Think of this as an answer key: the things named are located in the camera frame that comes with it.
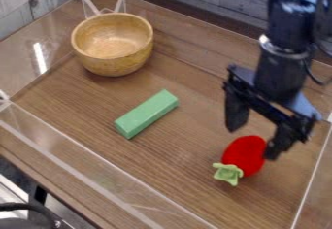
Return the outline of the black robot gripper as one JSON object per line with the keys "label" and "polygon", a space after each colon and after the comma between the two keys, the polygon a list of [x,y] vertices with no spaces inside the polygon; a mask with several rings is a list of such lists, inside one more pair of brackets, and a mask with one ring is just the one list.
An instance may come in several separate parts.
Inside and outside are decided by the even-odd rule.
{"label": "black robot gripper", "polygon": [[239,130],[248,122],[249,112],[256,111],[276,125],[264,157],[276,160],[298,141],[304,142],[322,114],[303,93],[312,49],[276,49],[261,47],[257,69],[237,64],[228,66],[227,128]]}

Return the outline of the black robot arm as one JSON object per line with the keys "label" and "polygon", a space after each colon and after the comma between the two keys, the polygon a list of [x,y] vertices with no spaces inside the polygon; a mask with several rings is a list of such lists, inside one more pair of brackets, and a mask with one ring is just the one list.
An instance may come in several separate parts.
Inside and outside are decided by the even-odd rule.
{"label": "black robot arm", "polygon": [[260,37],[260,60],[255,70],[228,66],[227,128],[241,128],[257,112],[275,125],[264,157],[275,160],[298,142],[310,138],[322,113],[303,93],[307,80],[326,86],[312,73],[315,52],[332,57],[323,42],[332,37],[332,0],[270,0],[268,30]]}

